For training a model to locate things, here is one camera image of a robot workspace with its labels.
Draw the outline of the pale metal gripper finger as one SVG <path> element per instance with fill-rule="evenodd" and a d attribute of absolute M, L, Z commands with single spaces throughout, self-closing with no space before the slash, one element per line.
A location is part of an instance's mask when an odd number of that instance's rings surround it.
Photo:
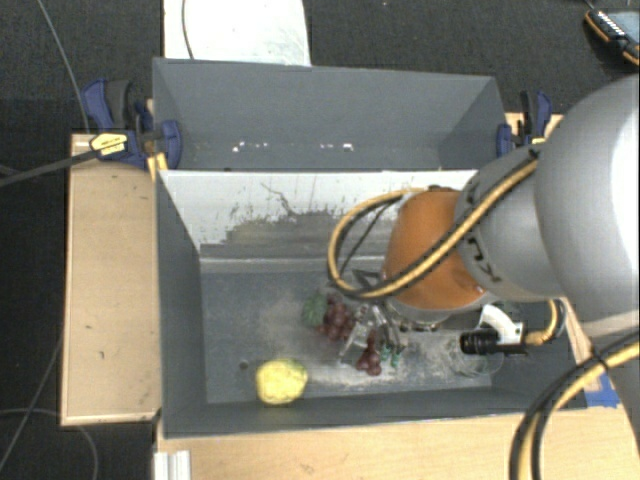
<path fill-rule="evenodd" d="M 364 351 L 368 348 L 369 335 L 373 329 L 373 316 L 370 310 L 359 311 L 351 330 L 351 346 Z"/>
<path fill-rule="evenodd" d="M 359 339 L 347 339 L 338 352 L 341 364 L 355 366 L 363 354 L 363 342 Z"/>

